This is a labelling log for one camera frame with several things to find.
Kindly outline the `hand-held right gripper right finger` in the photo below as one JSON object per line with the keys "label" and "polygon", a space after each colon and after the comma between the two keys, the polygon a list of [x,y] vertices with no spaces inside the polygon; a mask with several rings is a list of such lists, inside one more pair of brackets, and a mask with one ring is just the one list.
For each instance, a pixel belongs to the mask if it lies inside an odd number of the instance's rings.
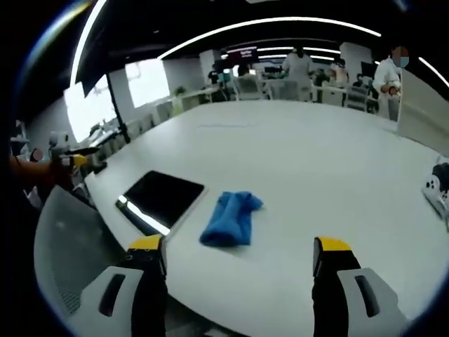
{"label": "hand-held right gripper right finger", "polygon": [[314,238],[313,279],[315,336],[402,336],[408,328],[396,292],[342,240]]}

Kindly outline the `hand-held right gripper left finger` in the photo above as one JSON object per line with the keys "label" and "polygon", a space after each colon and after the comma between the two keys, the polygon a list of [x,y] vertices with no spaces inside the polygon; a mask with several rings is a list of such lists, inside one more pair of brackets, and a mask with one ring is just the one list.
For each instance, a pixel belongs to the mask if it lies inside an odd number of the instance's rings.
{"label": "hand-held right gripper left finger", "polygon": [[165,336],[166,306],[163,237],[153,234],[134,241],[81,292],[69,324],[75,336]]}

